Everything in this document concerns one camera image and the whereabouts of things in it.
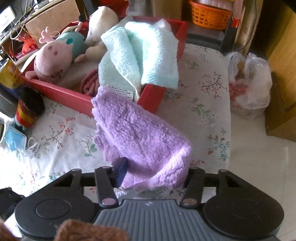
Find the floral tablecloth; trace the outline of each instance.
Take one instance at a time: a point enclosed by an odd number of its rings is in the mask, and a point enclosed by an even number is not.
[[[224,58],[213,49],[186,44],[178,68],[179,87],[167,90],[157,115],[191,140],[193,166],[213,173],[225,169],[231,118]],[[0,147],[0,188],[10,186],[28,196],[73,168],[93,172],[108,165],[94,144],[93,118],[48,99],[44,102],[44,114],[27,132],[40,143],[38,152],[25,157]],[[183,192],[171,191],[170,196],[178,198]]]

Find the purple towel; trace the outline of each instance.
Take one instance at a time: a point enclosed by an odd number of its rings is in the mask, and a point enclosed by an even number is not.
[[[180,187],[191,162],[189,141],[175,128],[108,87],[92,99],[95,143],[112,166],[129,159],[122,188],[137,191]]]

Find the pink pig plush toy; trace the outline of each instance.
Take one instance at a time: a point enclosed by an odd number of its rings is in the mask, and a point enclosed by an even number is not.
[[[34,71],[27,71],[26,78],[38,77],[42,81],[56,84],[65,75],[74,59],[84,54],[87,49],[84,36],[79,33],[80,29],[81,24],[74,32],[64,33],[54,40],[46,27],[39,42],[47,44],[37,52]]]

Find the red rolled cloth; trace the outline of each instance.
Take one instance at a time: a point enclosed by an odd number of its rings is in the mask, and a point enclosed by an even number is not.
[[[98,69],[96,68],[83,78],[80,85],[80,92],[82,94],[95,97],[98,93],[99,86],[100,86],[100,83],[99,83]]]

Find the brown cloth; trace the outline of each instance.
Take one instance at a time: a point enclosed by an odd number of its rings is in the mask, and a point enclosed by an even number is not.
[[[99,86],[98,69],[94,69],[83,78],[80,86],[80,92],[82,94],[95,97],[98,93]]]
[[[121,229],[94,226],[77,220],[66,220],[59,227],[54,241],[128,241],[128,234]],[[19,241],[0,220],[0,241]]]

